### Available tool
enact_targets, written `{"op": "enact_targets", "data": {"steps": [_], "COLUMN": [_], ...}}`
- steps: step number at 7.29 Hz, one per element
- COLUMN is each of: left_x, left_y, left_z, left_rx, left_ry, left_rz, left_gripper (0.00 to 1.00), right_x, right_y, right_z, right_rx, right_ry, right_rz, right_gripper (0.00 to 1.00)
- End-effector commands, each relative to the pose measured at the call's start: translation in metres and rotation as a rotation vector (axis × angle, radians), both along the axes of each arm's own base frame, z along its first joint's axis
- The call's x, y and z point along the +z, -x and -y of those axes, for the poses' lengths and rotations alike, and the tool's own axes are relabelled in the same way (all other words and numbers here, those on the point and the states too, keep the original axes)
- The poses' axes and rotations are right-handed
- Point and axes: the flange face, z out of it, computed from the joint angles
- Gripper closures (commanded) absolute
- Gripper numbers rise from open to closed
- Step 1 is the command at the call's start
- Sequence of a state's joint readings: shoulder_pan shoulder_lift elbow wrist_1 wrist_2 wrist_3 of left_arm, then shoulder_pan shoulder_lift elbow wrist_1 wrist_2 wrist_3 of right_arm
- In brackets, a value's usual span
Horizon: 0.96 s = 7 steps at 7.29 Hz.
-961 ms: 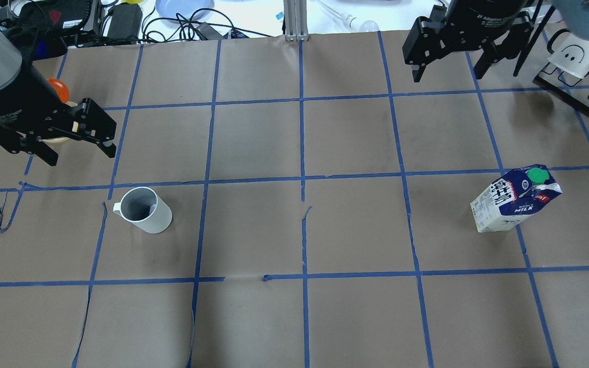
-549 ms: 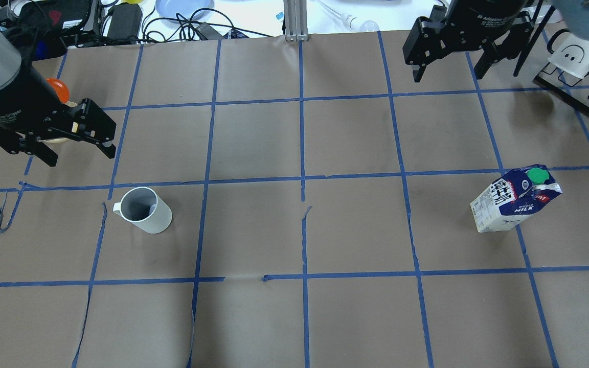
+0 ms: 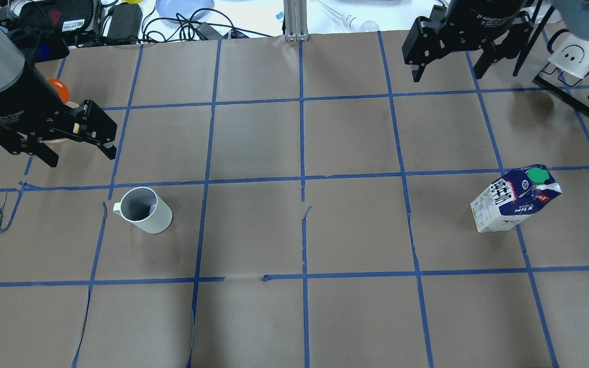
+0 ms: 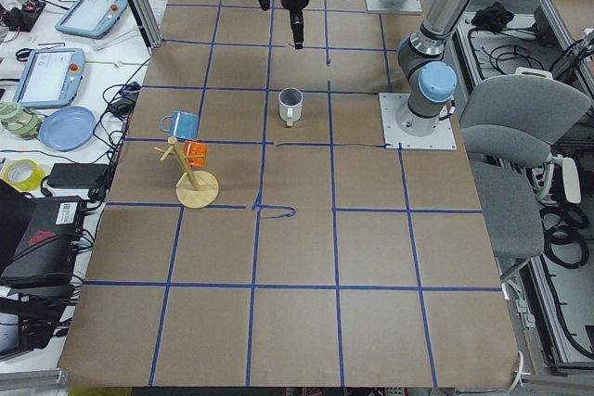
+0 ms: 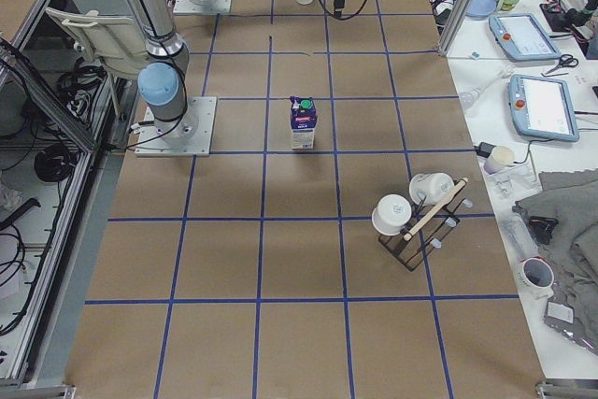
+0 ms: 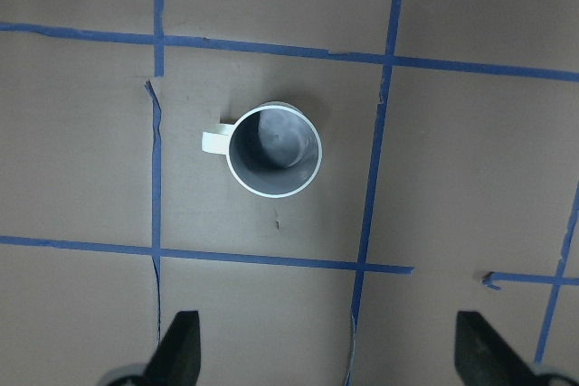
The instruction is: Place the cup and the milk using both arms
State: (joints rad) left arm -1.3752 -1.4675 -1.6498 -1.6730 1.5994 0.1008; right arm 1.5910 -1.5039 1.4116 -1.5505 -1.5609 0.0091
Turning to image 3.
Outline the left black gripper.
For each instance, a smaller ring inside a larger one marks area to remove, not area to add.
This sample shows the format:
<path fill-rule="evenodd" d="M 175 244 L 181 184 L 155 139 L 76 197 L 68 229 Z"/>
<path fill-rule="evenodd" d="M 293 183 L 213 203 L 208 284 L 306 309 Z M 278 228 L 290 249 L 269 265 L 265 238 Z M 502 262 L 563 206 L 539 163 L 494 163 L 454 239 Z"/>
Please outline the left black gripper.
<path fill-rule="evenodd" d="M 115 160 L 117 124 L 93 100 L 77 108 L 61 106 L 46 117 L 32 119 L 28 128 L 11 129 L 0 123 L 0 146 L 10 154 L 26 153 L 56 168 L 59 155 L 46 141 L 67 139 L 95 145 L 108 160 Z"/>

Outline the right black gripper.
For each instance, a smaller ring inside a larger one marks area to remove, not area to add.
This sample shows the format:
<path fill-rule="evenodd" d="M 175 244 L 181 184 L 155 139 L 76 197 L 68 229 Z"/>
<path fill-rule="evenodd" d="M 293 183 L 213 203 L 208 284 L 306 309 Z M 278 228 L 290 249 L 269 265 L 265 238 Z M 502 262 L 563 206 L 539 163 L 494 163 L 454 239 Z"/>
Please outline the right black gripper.
<path fill-rule="evenodd" d="M 412 65 L 412 80 L 421 81 L 427 64 L 452 52 L 482 50 L 473 65 L 477 79 L 500 59 L 516 58 L 526 46 L 532 21 L 530 1 L 451 1 L 418 16 L 402 45 Z"/>

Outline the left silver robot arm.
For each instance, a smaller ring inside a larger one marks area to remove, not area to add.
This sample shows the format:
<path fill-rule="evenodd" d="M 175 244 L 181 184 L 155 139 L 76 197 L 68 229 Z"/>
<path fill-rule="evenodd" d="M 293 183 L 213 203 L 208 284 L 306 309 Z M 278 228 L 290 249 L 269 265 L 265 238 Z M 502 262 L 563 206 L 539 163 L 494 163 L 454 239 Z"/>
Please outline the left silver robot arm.
<path fill-rule="evenodd" d="M 12 155 L 38 157 L 56 167 L 47 142 L 60 139 L 94 145 L 116 157 L 117 124 L 93 100 L 68 106 L 59 92 L 0 29 L 0 146 Z"/>

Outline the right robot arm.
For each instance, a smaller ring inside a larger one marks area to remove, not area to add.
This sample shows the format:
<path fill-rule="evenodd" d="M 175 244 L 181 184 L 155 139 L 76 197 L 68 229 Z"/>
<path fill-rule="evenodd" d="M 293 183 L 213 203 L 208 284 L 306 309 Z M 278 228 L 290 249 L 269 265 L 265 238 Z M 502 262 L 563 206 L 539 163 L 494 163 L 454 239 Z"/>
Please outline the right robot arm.
<path fill-rule="evenodd" d="M 427 65 L 454 52 L 481 50 L 473 65 L 481 79 L 502 59 L 516 60 L 514 74 L 524 64 L 550 16 L 559 12 L 567 29 L 589 40 L 589 1 L 552 1 L 540 24 L 525 9 L 530 1 L 451 1 L 435 5 L 430 16 L 415 19 L 402 45 L 404 63 L 419 82 Z"/>

